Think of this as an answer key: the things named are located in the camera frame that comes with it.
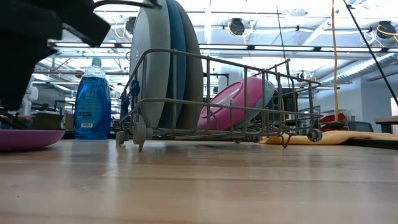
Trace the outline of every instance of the blue plate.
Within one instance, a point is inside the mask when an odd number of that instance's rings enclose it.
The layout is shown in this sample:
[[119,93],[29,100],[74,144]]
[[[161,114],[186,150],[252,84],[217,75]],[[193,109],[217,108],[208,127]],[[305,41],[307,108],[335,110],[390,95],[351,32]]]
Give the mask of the blue plate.
[[[169,10],[171,49],[182,52],[186,51],[184,27],[181,15],[175,0],[166,0]],[[177,57],[177,99],[183,100],[185,91],[185,79],[187,76],[187,58],[185,56]],[[170,59],[169,82],[167,85],[166,98],[173,98],[173,63]],[[180,116],[181,104],[177,105],[177,117]],[[173,120],[173,105],[165,103],[162,116],[160,117],[160,128],[171,128]]]

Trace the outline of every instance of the white plate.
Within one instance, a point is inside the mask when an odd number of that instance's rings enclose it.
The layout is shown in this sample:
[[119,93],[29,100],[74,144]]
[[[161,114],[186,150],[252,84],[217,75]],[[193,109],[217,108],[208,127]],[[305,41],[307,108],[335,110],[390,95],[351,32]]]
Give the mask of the white plate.
[[[198,38],[191,20],[180,3],[176,3],[184,26],[187,52],[200,55]],[[203,101],[203,67],[201,59],[199,58],[187,57],[187,77],[184,100]],[[194,129],[198,124],[200,110],[200,106],[182,105],[177,127],[181,129]]]
[[[132,73],[138,60],[148,49],[170,49],[170,21],[165,0],[159,0],[161,10],[140,8],[134,26],[131,45],[130,72]],[[142,64],[138,69],[138,81],[141,91],[138,100],[143,98],[165,98],[169,80],[170,54],[151,53],[147,56],[146,90],[142,89]],[[164,103],[145,103],[143,113],[146,114],[150,126],[156,128],[162,115]]]

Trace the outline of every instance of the purple plate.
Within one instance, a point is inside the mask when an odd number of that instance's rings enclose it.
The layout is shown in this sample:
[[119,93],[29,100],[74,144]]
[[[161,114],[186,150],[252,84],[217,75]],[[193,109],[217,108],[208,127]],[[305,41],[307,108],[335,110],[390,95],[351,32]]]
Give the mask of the purple plate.
[[0,151],[40,149],[57,143],[65,131],[0,130]]

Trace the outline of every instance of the yellow cloth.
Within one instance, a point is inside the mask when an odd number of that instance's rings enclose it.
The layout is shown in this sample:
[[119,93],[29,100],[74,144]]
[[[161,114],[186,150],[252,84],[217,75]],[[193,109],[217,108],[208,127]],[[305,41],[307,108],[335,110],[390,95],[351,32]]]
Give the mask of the yellow cloth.
[[[311,142],[306,136],[292,136],[290,145],[337,145],[342,144],[349,139],[375,139],[398,141],[398,136],[388,133],[368,133],[359,131],[327,131],[323,133],[321,141]],[[280,137],[263,138],[263,144],[282,144]]]

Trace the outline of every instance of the chair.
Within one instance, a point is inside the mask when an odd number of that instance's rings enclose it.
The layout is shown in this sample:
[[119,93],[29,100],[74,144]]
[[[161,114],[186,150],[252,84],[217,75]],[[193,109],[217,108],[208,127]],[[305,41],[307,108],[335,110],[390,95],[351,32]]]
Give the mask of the chair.
[[373,127],[370,123],[360,121],[348,121],[348,130],[350,131],[364,131],[373,132]]

